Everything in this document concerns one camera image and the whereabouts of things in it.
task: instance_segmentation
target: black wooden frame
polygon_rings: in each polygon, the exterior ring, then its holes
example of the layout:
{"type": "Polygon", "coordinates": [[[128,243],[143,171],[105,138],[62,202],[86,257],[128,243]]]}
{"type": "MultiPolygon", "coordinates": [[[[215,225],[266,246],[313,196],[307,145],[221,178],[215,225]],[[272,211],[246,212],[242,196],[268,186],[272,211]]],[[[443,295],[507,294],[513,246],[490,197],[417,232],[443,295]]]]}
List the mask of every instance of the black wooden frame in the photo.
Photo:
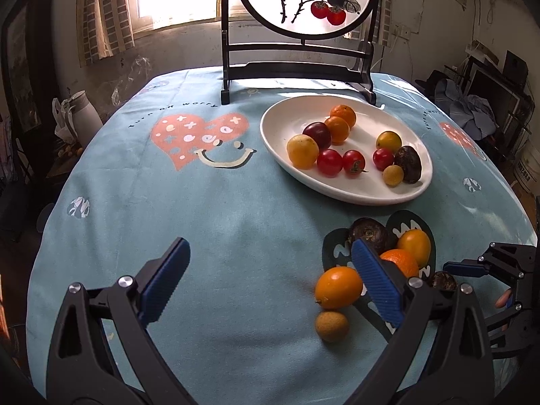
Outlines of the black wooden frame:
{"type": "Polygon", "coordinates": [[[52,48],[52,0],[17,0],[7,15],[0,34],[0,60],[12,137],[18,138],[34,175],[44,179],[54,162],[56,121],[52,99],[60,97],[52,48]],[[24,132],[17,114],[7,63],[7,30],[26,6],[26,58],[33,100],[41,124],[24,132]]]}
{"type": "MultiPolygon", "coordinates": [[[[325,34],[325,35],[291,35],[291,32],[278,32],[287,36],[300,39],[300,44],[294,43],[245,43],[231,44],[229,41],[229,0],[221,0],[221,51],[223,61],[223,88],[221,90],[221,104],[228,105],[231,101],[230,87],[232,80],[256,79],[256,78],[307,78],[307,79],[325,79],[337,80],[341,82],[355,82],[360,85],[361,91],[366,99],[375,104],[376,96],[373,92],[373,80],[371,77],[371,65],[373,61],[373,35],[377,19],[377,9],[379,0],[370,0],[368,10],[364,12],[365,16],[345,29],[325,34]],[[321,45],[306,44],[306,40],[328,39],[341,36],[357,28],[365,19],[371,17],[367,39],[362,39],[358,50],[350,50],[337,47],[328,47],[321,45]],[[231,52],[250,51],[250,50],[289,50],[299,52],[319,52],[335,54],[342,56],[351,56],[361,62],[359,70],[348,69],[344,66],[313,63],[313,62],[286,62],[286,61],[267,61],[267,62],[249,62],[247,64],[231,65],[231,52]]],[[[271,28],[270,24],[262,19],[256,11],[250,11],[253,17],[264,26],[271,28]]],[[[271,30],[278,31],[278,28],[272,26],[271,30]]]]}

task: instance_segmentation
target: picture frame on wall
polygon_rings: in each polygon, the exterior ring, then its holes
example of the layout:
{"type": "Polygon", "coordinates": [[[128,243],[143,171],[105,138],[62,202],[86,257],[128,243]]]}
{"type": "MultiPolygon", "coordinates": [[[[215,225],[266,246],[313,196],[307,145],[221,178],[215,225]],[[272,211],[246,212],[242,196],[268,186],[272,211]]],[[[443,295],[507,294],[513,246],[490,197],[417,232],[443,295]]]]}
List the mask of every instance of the picture frame on wall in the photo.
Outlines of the picture frame on wall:
{"type": "Polygon", "coordinates": [[[17,0],[0,32],[0,62],[12,136],[34,176],[44,179],[58,138],[52,100],[60,97],[52,47],[52,0],[17,0]]]}

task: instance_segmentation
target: round frame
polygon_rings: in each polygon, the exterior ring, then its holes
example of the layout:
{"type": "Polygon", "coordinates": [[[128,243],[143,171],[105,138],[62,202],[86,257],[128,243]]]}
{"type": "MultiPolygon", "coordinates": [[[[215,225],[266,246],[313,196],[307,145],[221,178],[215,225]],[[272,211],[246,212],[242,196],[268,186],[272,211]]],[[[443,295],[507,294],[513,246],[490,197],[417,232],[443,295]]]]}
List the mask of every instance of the round frame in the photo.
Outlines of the round frame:
{"type": "Polygon", "coordinates": [[[346,33],[352,32],[358,26],[360,26],[366,20],[366,18],[368,18],[369,14],[372,13],[377,1],[378,0],[369,0],[368,5],[364,8],[364,11],[360,14],[360,16],[353,23],[349,24],[347,27],[344,27],[342,29],[339,29],[330,33],[310,35],[310,34],[304,34],[304,33],[291,32],[289,30],[283,29],[281,27],[278,27],[270,23],[255,10],[255,8],[252,6],[249,0],[241,0],[242,4],[246,8],[246,10],[249,12],[249,14],[253,18],[255,18],[260,24],[270,29],[271,31],[279,33],[280,35],[284,35],[284,36],[288,36],[288,37],[292,37],[292,38],[300,39],[300,40],[332,39],[335,37],[343,36],[346,33]]]}

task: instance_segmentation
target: window frame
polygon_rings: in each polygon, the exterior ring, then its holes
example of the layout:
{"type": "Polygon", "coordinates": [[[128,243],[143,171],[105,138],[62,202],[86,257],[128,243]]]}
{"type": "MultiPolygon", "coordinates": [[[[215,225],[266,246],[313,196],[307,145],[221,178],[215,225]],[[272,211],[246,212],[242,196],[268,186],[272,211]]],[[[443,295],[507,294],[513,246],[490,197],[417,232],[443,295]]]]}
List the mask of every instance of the window frame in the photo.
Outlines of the window frame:
{"type": "MultiPolygon", "coordinates": [[[[163,32],[169,29],[174,29],[178,27],[184,27],[184,26],[190,26],[195,24],[207,24],[207,23],[215,23],[217,21],[221,21],[221,0],[216,0],[216,17],[215,18],[209,18],[204,20],[196,20],[196,21],[187,21],[185,23],[179,23],[179,24],[171,24],[169,26],[164,26],[160,28],[153,28],[153,18],[150,17],[139,17],[139,6],[138,6],[138,0],[128,0],[129,5],[129,11],[130,11],[130,19],[131,19],[131,28],[133,31],[133,37],[135,39],[138,39],[140,37],[144,37],[147,35],[151,35],[152,33],[156,32],[163,32]]],[[[244,8],[244,6],[233,6],[229,9],[229,12],[232,12],[232,14],[229,14],[229,20],[230,21],[255,21],[255,18],[253,18],[248,11],[244,8]]]]}

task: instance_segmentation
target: floor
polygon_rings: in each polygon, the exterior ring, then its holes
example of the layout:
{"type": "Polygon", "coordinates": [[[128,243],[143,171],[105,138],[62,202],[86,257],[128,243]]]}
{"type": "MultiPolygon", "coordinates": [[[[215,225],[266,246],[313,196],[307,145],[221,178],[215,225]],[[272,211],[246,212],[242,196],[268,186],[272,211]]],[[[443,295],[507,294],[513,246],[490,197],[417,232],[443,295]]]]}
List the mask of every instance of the floor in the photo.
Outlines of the floor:
{"type": "MultiPolygon", "coordinates": [[[[515,183],[511,166],[502,169],[503,175],[509,184],[515,183]]],[[[523,205],[533,227],[536,226],[536,207],[534,198],[519,184],[512,189],[523,205]]],[[[20,344],[19,364],[23,372],[29,376],[28,359],[26,358],[26,335],[24,323],[26,321],[26,295],[33,263],[36,259],[41,235],[36,231],[37,217],[31,216],[27,221],[21,240],[17,243],[0,236],[0,275],[2,276],[2,291],[4,309],[8,326],[20,324],[15,327],[20,344]]]]}

